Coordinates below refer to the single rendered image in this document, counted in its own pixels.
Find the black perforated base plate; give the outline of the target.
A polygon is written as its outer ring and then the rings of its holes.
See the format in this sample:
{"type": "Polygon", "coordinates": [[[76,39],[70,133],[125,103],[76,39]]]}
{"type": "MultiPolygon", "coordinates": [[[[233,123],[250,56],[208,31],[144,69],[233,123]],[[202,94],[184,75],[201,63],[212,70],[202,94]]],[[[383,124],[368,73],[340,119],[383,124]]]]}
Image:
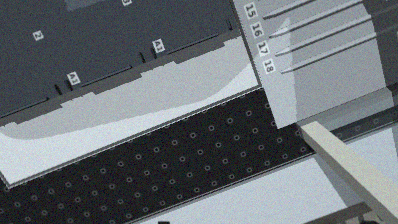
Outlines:
{"type": "Polygon", "coordinates": [[[0,224],[131,224],[316,154],[264,87],[9,188],[0,224]]]}

